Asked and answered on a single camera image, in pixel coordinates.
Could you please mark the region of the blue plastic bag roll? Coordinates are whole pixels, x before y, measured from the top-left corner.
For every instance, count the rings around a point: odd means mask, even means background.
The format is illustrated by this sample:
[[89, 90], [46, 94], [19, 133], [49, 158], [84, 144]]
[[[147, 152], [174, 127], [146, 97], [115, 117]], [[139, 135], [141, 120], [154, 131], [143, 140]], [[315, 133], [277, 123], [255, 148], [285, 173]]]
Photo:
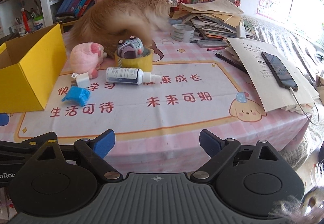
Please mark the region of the blue plastic bag roll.
[[90, 91], [85, 88], [72, 86], [67, 94], [62, 98], [62, 102], [72, 101], [77, 103], [78, 106], [83, 107], [88, 102], [90, 94]]

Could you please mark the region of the white charger plug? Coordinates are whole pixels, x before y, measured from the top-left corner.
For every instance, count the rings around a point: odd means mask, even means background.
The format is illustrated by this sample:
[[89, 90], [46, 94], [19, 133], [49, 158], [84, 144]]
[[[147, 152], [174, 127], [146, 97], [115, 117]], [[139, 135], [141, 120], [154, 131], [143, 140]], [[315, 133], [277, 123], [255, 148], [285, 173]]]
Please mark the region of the white charger plug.
[[82, 73], [82, 74], [73, 73], [71, 75], [71, 78], [72, 78], [71, 81], [72, 86], [77, 86], [79, 88], [88, 88], [91, 85], [88, 73]]

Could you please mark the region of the white spray bottle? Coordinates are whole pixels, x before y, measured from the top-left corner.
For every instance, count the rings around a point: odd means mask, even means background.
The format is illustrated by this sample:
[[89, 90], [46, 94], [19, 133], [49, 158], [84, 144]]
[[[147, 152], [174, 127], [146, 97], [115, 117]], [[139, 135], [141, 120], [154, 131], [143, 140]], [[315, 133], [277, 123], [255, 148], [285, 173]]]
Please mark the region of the white spray bottle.
[[109, 67], [106, 69], [108, 83], [136, 84], [160, 83], [162, 75], [144, 72], [139, 68]]

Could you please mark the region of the pink plush pig toy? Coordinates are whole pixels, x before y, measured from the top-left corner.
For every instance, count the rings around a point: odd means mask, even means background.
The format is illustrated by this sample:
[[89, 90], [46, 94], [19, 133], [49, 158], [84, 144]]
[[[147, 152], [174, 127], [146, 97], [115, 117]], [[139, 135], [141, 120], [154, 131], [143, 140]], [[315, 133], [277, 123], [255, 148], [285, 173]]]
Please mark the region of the pink plush pig toy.
[[75, 46], [70, 54], [70, 67], [74, 73], [87, 73], [89, 79], [98, 76], [98, 69], [107, 57], [104, 47], [98, 43], [82, 43]]

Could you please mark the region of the yellow tape roll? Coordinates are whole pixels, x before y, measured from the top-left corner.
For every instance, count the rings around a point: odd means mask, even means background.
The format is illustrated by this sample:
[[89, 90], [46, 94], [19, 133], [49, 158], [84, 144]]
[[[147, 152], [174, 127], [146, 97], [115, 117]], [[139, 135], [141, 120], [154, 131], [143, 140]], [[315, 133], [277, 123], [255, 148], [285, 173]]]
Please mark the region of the yellow tape roll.
[[144, 72], [151, 72], [153, 69], [153, 50], [148, 49], [148, 51], [149, 54], [147, 56], [139, 58], [121, 58], [117, 55], [117, 52], [115, 52], [115, 66], [123, 68], [139, 68]]

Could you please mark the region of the grey purple toy car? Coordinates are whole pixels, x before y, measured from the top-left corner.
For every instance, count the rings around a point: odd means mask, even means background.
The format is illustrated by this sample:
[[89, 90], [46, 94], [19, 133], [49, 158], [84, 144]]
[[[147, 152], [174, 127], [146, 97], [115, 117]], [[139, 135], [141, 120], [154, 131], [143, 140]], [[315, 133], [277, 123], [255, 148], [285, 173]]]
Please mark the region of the grey purple toy car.
[[117, 55], [120, 58], [139, 58], [144, 52], [142, 41], [135, 36], [130, 36], [127, 40], [119, 40], [117, 47]]

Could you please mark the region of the yellow cardboard box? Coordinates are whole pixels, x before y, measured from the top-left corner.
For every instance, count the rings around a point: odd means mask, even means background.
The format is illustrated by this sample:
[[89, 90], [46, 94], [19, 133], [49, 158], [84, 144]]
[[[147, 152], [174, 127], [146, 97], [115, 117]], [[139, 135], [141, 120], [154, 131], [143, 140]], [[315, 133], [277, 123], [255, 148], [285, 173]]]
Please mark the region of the yellow cardboard box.
[[66, 60], [59, 24], [3, 43], [1, 112], [44, 110]]

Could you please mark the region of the white sheet under phone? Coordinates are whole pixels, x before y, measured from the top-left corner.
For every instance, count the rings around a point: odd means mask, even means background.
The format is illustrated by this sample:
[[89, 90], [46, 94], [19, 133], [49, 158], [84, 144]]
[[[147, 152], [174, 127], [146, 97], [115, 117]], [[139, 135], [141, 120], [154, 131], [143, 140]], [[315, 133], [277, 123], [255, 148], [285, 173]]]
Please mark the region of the white sheet under phone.
[[[315, 110], [314, 102], [319, 98], [319, 94], [301, 71], [271, 44], [239, 38], [229, 38], [228, 41], [247, 70], [266, 112], [279, 108], [296, 111], [300, 114], [303, 112], [312, 113]], [[291, 93], [278, 85], [261, 56], [262, 51], [279, 57], [297, 83], [298, 91]]]

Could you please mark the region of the pink checked tablecloth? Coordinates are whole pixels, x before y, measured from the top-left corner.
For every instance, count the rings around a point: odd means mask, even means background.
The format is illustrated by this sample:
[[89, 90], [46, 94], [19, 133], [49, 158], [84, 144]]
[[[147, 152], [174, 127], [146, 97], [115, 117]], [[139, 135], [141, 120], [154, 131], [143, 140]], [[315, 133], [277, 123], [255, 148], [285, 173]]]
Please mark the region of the pink checked tablecloth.
[[267, 140], [277, 150], [298, 146], [308, 127], [303, 115], [264, 110], [250, 78], [211, 51], [164, 33], [154, 41], [164, 55], [155, 56], [153, 66], [161, 82], [109, 84], [106, 68], [113, 61], [106, 59], [80, 107], [63, 100], [72, 74], [65, 65], [45, 110], [12, 113], [1, 139], [20, 142], [54, 131], [60, 143], [70, 144], [112, 129], [116, 145], [107, 159], [123, 173], [194, 170], [207, 160], [198, 143], [203, 129], [243, 144]]

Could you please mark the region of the black smartphone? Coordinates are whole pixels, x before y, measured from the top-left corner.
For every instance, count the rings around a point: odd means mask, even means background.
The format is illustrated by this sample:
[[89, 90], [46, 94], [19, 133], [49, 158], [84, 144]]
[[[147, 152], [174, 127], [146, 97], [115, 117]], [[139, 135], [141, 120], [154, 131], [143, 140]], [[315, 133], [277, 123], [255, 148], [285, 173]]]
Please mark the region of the black smartphone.
[[279, 59], [279, 57], [269, 54], [267, 52], [262, 51], [261, 56], [264, 61], [268, 65], [271, 73], [275, 77], [276, 82], [281, 88], [285, 88], [287, 90], [292, 89], [293, 91], [298, 91], [299, 87], [293, 77], [291, 76], [288, 69]]

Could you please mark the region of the white pen holder cup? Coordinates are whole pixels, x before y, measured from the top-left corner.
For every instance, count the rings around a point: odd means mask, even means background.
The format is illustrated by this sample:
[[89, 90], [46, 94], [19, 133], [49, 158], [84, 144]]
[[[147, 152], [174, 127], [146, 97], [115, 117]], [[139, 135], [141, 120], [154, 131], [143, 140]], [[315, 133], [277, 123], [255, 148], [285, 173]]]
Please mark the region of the white pen holder cup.
[[33, 19], [33, 25], [35, 30], [40, 30], [45, 27], [45, 22], [42, 15], [39, 15]]

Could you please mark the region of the grey pencil case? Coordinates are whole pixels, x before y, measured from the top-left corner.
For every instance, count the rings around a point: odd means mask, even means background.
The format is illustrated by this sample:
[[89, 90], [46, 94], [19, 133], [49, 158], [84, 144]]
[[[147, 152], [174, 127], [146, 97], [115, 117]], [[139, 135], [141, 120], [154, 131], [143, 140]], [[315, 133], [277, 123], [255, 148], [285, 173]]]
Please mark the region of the grey pencil case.
[[197, 45], [201, 48], [226, 47], [228, 43], [223, 40], [198, 40]]

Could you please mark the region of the white tape roll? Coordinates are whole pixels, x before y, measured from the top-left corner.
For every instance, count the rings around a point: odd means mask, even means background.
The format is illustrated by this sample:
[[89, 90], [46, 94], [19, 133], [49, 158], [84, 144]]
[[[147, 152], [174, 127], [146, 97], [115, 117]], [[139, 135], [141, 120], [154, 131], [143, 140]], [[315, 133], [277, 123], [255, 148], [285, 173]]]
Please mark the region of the white tape roll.
[[171, 30], [171, 37], [175, 41], [189, 43], [194, 37], [194, 27], [186, 24], [174, 24]]

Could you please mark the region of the orange fluffy cat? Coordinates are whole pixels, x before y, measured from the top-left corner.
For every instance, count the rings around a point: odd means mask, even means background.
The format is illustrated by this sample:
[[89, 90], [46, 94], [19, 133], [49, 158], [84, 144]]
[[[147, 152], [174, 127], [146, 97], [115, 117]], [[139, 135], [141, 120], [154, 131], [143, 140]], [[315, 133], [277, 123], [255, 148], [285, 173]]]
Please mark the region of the orange fluffy cat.
[[120, 40], [138, 37], [150, 48], [153, 33], [168, 32], [170, 0], [101, 0], [90, 7], [69, 31], [66, 48], [81, 43], [98, 43], [114, 57]]

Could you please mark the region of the pile of papers and books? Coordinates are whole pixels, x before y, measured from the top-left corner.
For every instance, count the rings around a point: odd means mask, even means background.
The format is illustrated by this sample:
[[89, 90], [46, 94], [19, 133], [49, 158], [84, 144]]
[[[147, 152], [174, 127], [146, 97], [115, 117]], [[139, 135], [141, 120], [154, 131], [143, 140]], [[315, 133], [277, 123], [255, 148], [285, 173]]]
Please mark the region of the pile of papers and books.
[[243, 11], [228, 0], [210, 3], [180, 4], [173, 13], [174, 20], [189, 24], [205, 39], [236, 38], [237, 31], [243, 27], [247, 38], [255, 39], [255, 31], [243, 18]]

